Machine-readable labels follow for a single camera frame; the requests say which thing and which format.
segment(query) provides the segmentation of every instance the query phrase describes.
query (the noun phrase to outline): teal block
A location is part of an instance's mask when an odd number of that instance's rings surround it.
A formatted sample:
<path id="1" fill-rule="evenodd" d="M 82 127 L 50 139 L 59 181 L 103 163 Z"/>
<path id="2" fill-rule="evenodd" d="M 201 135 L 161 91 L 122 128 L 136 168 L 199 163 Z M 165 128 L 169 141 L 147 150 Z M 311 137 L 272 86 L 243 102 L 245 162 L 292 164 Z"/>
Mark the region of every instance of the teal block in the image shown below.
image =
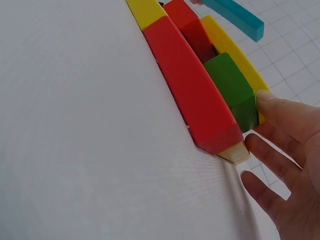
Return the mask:
<path id="1" fill-rule="evenodd" d="M 245 76 L 227 52 L 204 64 L 243 133 L 258 125 L 256 97 Z"/>
<path id="2" fill-rule="evenodd" d="M 265 24 L 233 0 L 202 0 L 202 3 L 229 20 L 253 41 L 264 36 Z"/>

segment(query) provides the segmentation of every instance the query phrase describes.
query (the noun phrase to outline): hand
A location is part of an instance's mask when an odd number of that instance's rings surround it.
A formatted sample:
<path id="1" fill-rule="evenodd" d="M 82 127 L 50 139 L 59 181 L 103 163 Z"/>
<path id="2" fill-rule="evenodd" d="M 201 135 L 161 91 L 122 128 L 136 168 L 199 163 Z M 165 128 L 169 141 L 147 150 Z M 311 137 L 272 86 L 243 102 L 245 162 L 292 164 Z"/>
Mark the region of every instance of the hand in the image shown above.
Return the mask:
<path id="1" fill-rule="evenodd" d="M 241 174 L 243 185 L 272 219 L 282 240 L 319 240 L 320 108 L 279 99 L 267 91 L 258 93 L 257 105 L 268 123 L 255 131 L 296 164 L 256 134 L 248 135 L 245 144 L 285 183 L 291 195 L 282 199 L 249 171 Z"/>

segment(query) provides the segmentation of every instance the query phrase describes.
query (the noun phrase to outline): fingernail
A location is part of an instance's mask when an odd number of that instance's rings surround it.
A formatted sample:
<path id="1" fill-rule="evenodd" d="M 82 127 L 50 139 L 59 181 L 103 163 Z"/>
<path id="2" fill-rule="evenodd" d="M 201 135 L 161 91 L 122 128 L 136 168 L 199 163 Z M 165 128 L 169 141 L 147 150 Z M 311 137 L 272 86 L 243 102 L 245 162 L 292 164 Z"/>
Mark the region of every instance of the fingernail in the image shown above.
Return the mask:
<path id="1" fill-rule="evenodd" d="M 260 91 L 257 92 L 256 98 L 257 98 L 258 101 L 266 102 L 266 101 L 269 101 L 271 99 L 275 99 L 276 96 L 270 91 L 260 90 Z"/>

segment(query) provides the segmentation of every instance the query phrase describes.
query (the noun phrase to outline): white table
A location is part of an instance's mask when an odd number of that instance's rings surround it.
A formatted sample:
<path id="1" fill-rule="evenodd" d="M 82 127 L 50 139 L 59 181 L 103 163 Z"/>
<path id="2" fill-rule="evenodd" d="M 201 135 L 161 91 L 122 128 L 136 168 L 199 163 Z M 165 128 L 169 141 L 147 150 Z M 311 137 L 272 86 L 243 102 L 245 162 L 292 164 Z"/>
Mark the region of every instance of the white table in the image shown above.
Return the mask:
<path id="1" fill-rule="evenodd" d="M 3 0 L 0 36 L 0 239 L 254 239 L 124 0 Z"/>

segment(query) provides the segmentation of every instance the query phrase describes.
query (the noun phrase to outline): wooden block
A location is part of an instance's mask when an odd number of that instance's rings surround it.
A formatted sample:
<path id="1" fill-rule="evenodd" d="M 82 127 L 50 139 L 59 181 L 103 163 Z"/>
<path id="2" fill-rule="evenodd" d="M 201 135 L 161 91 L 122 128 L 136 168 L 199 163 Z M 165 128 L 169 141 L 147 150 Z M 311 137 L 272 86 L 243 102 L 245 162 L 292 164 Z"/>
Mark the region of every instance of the wooden block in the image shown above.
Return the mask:
<path id="1" fill-rule="evenodd" d="M 204 64 L 243 133 L 258 125 L 253 89 L 227 52 Z"/>
<path id="2" fill-rule="evenodd" d="M 202 63 L 217 55 L 200 19 L 183 0 L 172 0 L 163 8 Z"/>
<path id="3" fill-rule="evenodd" d="M 195 144 L 218 154 L 241 142 L 242 132 L 234 116 L 172 20 L 162 17 L 143 34 Z"/>
<path id="4" fill-rule="evenodd" d="M 126 0 L 126 3 L 142 31 L 160 18 L 167 16 L 157 0 Z"/>
<path id="5" fill-rule="evenodd" d="M 265 24 L 233 0 L 202 0 L 202 3 L 229 20 L 253 41 L 264 36 Z"/>
<path id="6" fill-rule="evenodd" d="M 237 143 L 218 155 L 236 165 L 241 164 L 250 158 L 250 152 L 248 151 L 244 141 Z"/>
<path id="7" fill-rule="evenodd" d="M 229 37 L 225 30 L 214 20 L 212 16 L 206 16 L 201 19 L 201 22 L 211 39 L 215 49 L 219 53 L 228 53 L 245 79 L 248 81 L 256 95 L 259 90 L 270 91 L 269 87 L 262 79 L 254 66 L 247 59 L 246 55 L 238 47 L 238 45 Z M 265 123 L 265 118 L 259 113 L 259 123 Z"/>

